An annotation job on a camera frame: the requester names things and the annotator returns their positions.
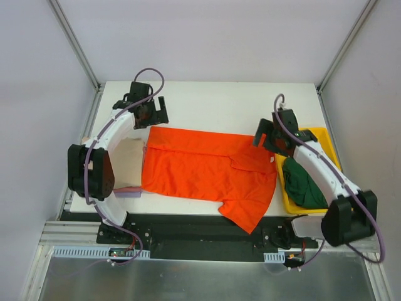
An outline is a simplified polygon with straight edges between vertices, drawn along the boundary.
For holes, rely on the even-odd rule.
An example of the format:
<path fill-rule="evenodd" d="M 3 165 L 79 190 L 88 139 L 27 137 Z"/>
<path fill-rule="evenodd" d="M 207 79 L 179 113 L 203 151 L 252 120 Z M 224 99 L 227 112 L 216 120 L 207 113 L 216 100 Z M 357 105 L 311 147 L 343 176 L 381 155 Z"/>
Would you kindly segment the orange t shirt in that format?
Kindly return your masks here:
<path fill-rule="evenodd" d="M 218 202 L 220 214 L 248 234 L 268 210 L 276 178 L 274 154 L 249 135 L 150 129 L 142 189 Z"/>

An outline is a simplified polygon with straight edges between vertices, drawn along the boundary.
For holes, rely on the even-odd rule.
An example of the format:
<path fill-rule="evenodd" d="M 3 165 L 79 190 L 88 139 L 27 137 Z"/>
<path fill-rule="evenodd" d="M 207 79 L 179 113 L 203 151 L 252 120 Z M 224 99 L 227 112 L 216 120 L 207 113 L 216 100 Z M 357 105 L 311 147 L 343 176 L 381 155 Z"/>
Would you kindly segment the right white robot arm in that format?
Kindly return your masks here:
<path fill-rule="evenodd" d="M 318 137 L 309 129 L 301 130 L 291 109 L 279 109 L 272 120 L 261 119 L 253 144 L 294 159 L 312 178 L 325 197 L 328 209 L 311 228 L 311 218 L 295 218 L 282 231 L 283 243 L 297 247 L 305 236 L 321 234 L 331 246 L 347 245 L 378 235 L 377 197 L 352 183 L 328 157 Z"/>

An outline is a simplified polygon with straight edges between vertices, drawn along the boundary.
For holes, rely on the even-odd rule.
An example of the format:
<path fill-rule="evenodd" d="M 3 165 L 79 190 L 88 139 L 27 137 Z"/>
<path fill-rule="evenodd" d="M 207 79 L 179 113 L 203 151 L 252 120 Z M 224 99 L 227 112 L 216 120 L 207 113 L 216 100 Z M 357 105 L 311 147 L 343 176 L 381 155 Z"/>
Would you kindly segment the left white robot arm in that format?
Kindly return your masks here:
<path fill-rule="evenodd" d="M 130 90 L 117 101 L 100 131 L 83 144 L 68 149 L 68 188 L 93 206 L 105 224 L 113 226 L 111 237 L 119 244 L 128 243 L 132 228 L 125 224 L 127 212 L 115 197 L 115 175 L 110 155 L 129 132 L 152 125 L 167 124 L 169 117 L 163 96 L 148 83 L 132 82 Z"/>

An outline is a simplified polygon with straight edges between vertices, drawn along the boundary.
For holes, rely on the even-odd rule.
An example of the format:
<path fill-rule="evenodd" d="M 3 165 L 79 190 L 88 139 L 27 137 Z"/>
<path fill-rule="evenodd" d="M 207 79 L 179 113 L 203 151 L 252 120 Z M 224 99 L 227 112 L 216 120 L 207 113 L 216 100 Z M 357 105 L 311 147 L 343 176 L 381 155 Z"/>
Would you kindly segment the yellow plastic bin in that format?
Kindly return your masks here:
<path fill-rule="evenodd" d="M 310 128 L 311 132 L 316 136 L 319 143 L 321 144 L 322 149 L 326 153 L 326 155 L 330 158 L 330 160 L 335 164 L 339 170 L 342 171 L 341 165 L 335 153 L 335 148 L 333 147 L 333 143 L 331 141 L 328 130 L 323 127 L 312 127 Z M 275 155 L 275 163 L 276 170 L 278 173 L 278 181 L 281 186 L 282 200 L 284 209 L 288 214 L 293 215 L 301 215 L 301 214 L 325 214 L 327 209 L 306 209 L 300 206 L 297 206 L 296 203 L 288 196 L 284 188 L 284 176 L 283 176 L 283 164 L 286 158 L 276 154 Z"/>

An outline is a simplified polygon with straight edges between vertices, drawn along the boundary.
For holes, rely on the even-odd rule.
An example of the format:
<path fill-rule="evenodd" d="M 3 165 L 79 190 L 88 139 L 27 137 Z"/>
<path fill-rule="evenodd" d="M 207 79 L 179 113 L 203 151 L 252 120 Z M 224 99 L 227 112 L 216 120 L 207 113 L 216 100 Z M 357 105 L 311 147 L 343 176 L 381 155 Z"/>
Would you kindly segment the beige folded t shirt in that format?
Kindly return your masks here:
<path fill-rule="evenodd" d="M 142 139 L 126 138 L 110 154 L 115 176 L 114 190 L 142 185 L 145 143 Z"/>

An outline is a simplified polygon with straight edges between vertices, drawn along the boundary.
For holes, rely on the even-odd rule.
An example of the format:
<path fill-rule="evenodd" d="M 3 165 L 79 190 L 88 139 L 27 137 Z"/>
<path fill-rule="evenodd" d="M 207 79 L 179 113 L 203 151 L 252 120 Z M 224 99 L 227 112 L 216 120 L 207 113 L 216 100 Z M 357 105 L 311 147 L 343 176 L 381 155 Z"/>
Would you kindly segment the green t shirt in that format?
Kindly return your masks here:
<path fill-rule="evenodd" d="M 328 209 L 326 199 L 311 176 L 293 158 L 283 163 L 284 189 L 293 202 L 305 209 Z"/>

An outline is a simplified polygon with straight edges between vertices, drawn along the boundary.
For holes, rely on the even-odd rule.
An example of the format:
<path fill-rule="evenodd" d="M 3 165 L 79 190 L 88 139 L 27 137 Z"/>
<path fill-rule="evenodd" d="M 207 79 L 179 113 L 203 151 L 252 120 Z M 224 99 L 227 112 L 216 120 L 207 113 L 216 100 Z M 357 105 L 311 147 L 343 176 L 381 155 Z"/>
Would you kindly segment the pink folded t shirt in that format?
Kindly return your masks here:
<path fill-rule="evenodd" d="M 142 192 L 143 189 L 140 186 L 127 186 L 121 188 L 114 188 L 113 191 L 115 193 L 139 193 Z"/>

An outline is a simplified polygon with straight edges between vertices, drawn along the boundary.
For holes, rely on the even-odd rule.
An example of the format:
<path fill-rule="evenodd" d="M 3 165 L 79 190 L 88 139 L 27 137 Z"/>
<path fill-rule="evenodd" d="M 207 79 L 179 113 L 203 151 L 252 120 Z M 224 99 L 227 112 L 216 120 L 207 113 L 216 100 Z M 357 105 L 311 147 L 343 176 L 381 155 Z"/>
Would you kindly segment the lilac folded t shirt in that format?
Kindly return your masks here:
<path fill-rule="evenodd" d="M 119 155 L 116 156 L 115 169 L 115 187 L 121 188 L 127 186 L 142 187 L 142 170 L 144 147 L 125 147 Z M 140 198 L 139 193 L 115 193 L 119 198 Z"/>

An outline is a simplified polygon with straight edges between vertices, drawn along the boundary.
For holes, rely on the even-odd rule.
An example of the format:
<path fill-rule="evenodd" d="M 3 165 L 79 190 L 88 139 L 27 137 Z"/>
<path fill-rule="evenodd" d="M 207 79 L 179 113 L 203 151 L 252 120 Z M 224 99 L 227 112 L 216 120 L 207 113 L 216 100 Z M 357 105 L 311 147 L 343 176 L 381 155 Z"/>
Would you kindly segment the right aluminium frame post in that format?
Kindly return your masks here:
<path fill-rule="evenodd" d="M 345 36 L 341 46 L 339 47 L 338 51 L 336 52 L 333 60 L 331 61 L 327 71 L 323 75 L 323 78 L 319 81 L 319 84 L 316 85 L 316 91 L 318 95 L 321 95 L 325 87 L 327 86 L 328 82 L 332 78 L 334 72 L 338 68 L 341 61 L 346 56 L 348 50 L 352 46 L 353 42 L 359 35 L 360 31 L 364 27 L 365 23 L 369 19 L 370 15 L 372 14 L 373 10 L 379 3 L 379 0 L 368 0 L 364 4 L 362 10 L 360 11 L 358 17 L 356 18 L 355 22 L 351 26 L 349 32 Z"/>

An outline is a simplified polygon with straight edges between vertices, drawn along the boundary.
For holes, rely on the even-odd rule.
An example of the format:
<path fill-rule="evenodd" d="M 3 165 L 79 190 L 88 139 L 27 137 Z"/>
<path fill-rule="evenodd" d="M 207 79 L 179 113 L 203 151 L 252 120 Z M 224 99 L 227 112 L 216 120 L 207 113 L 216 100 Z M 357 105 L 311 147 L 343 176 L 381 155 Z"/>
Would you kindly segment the aluminium frame post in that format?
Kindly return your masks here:
<path fill-rule="evenodd" d="M 331 61 L 327 71 L 323 75 L 323 78 L 319 81 L 319 84 L 316 85 L 316 91 L 318 95 L 321 95 L 325 87 L 327 86 L 328 82 L 332 78 L 334 72 L 338 68 L 341 61 L 346 56 L 348 50 L 352 46 L 353 42 L 359 35 L 360 31 L 364 27 L 365 23 L 369 19 L 370 15 L 372 14 L 373 10 L 379 3 L 379 0 L 368 0 L 364 4 L 362 10 L 360 11 L 358 17 L 356 18 L 355 22 L 351 26 L 349 32 L 345 36 L 341 46 L 339 47 L 338 51 L 336 52 L 333 60 Z"/>
<path fill-rule="evenodd" d="M 97 76 L 95 75 L 95 72 L 93 71 L 93 68 L 90 65 L 90 62 L 80 44 L 78 41 L 78 38 L 73 30 L 73 27 L 71 26 L 68 17 L 66 13 L 64 12 L 60 2 L 58 0 L 47 0 L 47 3 L 53 12 L 57 22 L 59 23 L 62 31 L 64 32 L 64 35 L 71 46 L 71 49 L 73 50 L 79 64 L 81 65 L 86 77 L 90 81 L 92 87 L 95 89 L 96 92 L 98 92 L 101 89 L 101 83 Z"/>

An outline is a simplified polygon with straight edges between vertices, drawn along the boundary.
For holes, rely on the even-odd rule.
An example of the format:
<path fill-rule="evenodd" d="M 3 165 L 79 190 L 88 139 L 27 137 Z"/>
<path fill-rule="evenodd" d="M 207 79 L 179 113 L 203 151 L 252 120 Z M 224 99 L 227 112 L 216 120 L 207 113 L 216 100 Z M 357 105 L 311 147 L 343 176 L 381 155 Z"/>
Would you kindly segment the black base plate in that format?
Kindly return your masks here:
<path fill-rule="evenodd" d="M 318 249 L 315 240 L 295 237 L 284 216 L 263 217 L 251 233 L 223 216 L 129 214 L 123 227 L 152 259 L 262 262 L 284 247 Z"/>

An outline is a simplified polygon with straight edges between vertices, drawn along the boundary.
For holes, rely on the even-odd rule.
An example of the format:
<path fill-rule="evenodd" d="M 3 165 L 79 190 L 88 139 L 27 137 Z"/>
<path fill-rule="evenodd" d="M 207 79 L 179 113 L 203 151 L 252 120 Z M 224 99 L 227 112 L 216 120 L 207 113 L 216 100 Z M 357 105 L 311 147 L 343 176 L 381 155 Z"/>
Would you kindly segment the left aluminium frame post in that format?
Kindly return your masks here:
<path fill-rule="evenodd" d="M 78 41 L 78 38 L 73 30 L 73 27 L 71 26 L 68 17 L 66 13 L 64 12 L 60 2 L 58 0 L 47 0 L 47 3 L 53 12 L 57 22 L 59 23 L 62 31 L 64 32 L 64 35 L 71 46 L 71 49 L 73 50 L 79 64 L 81 65 L 86 77 L 90 81 L 92 87 L 95 89 L 96 92 L 98 92 L 101 89 L 101 83 L 97 76 L 95 75 L 95 72 L 93 71 L 93 68 L 90 65 L 90 62 L 80 44 Z"/>

